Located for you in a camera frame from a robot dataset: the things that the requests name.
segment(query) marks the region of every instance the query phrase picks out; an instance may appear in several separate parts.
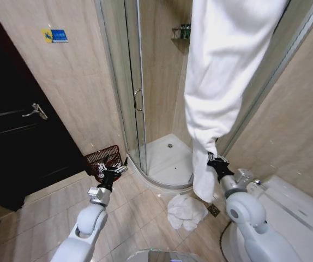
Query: toilet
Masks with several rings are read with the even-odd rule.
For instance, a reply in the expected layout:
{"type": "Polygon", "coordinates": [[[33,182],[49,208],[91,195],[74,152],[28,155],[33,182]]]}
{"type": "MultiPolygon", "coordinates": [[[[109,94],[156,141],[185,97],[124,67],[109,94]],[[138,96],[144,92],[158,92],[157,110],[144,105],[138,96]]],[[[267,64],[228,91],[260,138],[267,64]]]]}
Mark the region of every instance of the toilet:
{"type": "MultiPolygon", "coordinates": [[[[260,200],[267,222],[290,242],[301,261],[313,261],[313,198],[277,176],[260,186],[249,184],[248,192],[260,200]]],[[[221,248],[229,262],[251,262],[234,223],[224,231],[221,248]]]]}

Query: toilet lid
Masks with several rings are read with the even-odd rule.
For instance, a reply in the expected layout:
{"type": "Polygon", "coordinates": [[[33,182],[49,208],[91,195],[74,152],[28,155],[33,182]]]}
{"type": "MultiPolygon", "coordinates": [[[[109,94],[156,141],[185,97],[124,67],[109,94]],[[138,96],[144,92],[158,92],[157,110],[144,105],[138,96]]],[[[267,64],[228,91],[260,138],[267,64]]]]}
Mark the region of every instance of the toilet lid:
{"type": "Polygon", "coordinates": [[[266,208],[268,223],[287,238],[302,261],[313,261],[313,212],[274,188],[268,188],[259,200],[266,208]]]}

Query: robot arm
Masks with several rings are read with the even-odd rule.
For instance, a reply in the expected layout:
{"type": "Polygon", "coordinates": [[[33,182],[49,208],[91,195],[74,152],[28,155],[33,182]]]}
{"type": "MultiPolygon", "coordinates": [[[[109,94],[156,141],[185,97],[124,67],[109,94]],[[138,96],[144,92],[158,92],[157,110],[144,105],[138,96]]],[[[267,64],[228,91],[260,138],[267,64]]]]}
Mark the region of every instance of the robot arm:
{"type": "Polygon", "coordinates": [[[208,165],[212,166],[226,198],[226,212],[238,225],[245,240],[246,252],[253,262],[300,261],[290,243],[266,221],[266,210],[260,201],[247,193],[246,186],[253,175],[249,170],[229,170],[229,162],[209,153],[208,165]]]}
{"type": "Polygon", "coordinates": [[[90,262],[97,238],[106,224],[106,206],[109,204],[113,181],[127,169],[127,159],[120,168],[106,168],[100,164],[104,174],[103,183],[88,191],[92,205],[81,210],[67,239],[56,250],[51,262],[90,262]]]}

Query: toilet tank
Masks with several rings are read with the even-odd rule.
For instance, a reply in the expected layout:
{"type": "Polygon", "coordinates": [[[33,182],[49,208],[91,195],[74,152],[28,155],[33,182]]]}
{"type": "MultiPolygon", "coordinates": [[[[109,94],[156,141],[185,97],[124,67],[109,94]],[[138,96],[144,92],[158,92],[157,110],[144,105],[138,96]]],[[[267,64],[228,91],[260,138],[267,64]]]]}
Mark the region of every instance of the toilet tank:
{"type": "Polygon", "coordinates": [[[267,221],[286,237],[302,261],[313,261],[313,198],[277,176],[248,186],[267,211],[267,221]]]}

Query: blue sign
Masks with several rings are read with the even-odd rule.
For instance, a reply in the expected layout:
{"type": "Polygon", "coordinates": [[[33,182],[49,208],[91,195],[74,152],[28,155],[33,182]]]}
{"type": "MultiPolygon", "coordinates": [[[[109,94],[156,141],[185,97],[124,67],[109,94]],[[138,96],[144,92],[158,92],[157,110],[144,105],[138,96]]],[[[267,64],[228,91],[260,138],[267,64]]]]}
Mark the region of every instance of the blue sign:
{"type": "Polygon", "coordinates": [[[52,42],[53,43],[65,43],[68,42],[67,36],[62,29],[52,29],[52,42]]]}

